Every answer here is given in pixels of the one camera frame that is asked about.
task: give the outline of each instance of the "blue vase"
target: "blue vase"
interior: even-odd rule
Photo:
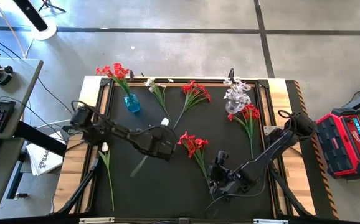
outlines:
[[[137,113],[140,111],[140,102],[137,99],[137,96],[134,93],[130,93],[130,96],[126,94],[124,97],[125,105],[132,113]]]

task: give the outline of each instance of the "concrete floor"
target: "concrete floor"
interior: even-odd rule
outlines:
[[[32,2],[38,8],[41,1]],[[67,12],[44,9],[41,14],[59,27],[73,29],[58,32],[43,42],[35,40],[28,58],[44,61],[40,79],[67,105],[78,98],[85,75],[94,75],[96,67],[113,62],[123,63],[136,74],[154,76],[224,77],[234,67],[235,74],[241,77],[297,80],[312,119],[342,106],[360,90],[360,32],[352,32],[360,31],[360,0],[260,0],[266,30],[345,31],[297,32],[298,35],[268,32],[263,38],[245,31],[262,29],[254,0],[52,3]],[[2,8],[12,26],[28,28],[29,21],[18,9],[9,3]],[[1,16],[0,26],[6,26]],[[85,32],[88,30],[76,28],[242,29],[244,33],[140,33],[123,29]],[[26,49],[31,33],[17,35]],[[0,41],[21,55],[12,33],[0,31]],[[269,67],[273,74],[267,72]],[[70,118],[40,83],[32,93],[31,103],[32,109],[47,122]],[[32,125],[41,124],[34,117]],[[19,191],[28,192],[31,197],[3,200],[0,218],[47,214],[57,179],[56,174],[24,176]],[[341,219],[360,221],[360,180],[329,181]]]

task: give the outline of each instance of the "white lamp base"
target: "white lamp base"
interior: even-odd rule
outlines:
[[[33,38],[36,40],[47,40],[57,32],[57,26],[53,21],[45,20],[47,29],[45,31],[38,31],[36,28],[32,31]]]

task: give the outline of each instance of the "red battery box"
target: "red battery box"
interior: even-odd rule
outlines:
[[[341,108],[319,119],[317,137],[328,174],[334,178],[360,178],[359,111]]]

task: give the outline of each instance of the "black table surface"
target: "black table surface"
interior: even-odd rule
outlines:
[[[10,96],[26,105],[33,90],[43,61],[34,59],[0,58],[0,66],[12,66],[14,70],[12,80],[6,86],[0,86],[0,96]],[[21,152],[24,140],[12,138],[25,106],[16,103],[14,112],[0,138],[7,139],[0,147],[0,202],[9,183],[12,170]]]
[[[225,165],[235,169],[251,159],[249,139],[241,125],[230,122],[223,99],[227,88],[207,87],[212,96],[210,103],[203,102],[187,111],[181,118],[175,133],[178,137],[187,131],[197,138],[209,140],[205,150],[205,161],[214,160],[220,150],[229,153]],[[124,92],[115,87],[113,92],[111,119],[131,129],[148,128],[157,125],[166,116],[158,101],[147,88],[131,87],[141,103],[138,114],[130,113],[124,105]],[[256,105],[254,89],[248,92]],[[180,87],[168,87],[166,107],[173,127],[183,106],[184,93]],[[263,150],[260,126],[256,123],[253,138],[253,153],[257,157]],[[254,197],[234,197],[229,202],[218,201],[208,211],[212,202],[204,176],[194,159],[189,159],[187,150],[177,146],[174,157],[169,161],[147,158],[135,177],[132,170],[142,160],[143,155],[118,138],[108,142],[111,150],[110,173],[113,182],[115,211],[112,211],[108,172],[101,166],[97,174],[92,205],[97,217],[122,218],[165,218],[190,217],[215,220],[250,220],[251,218],[273,218],[272,200],[267,178],[246,195]]]

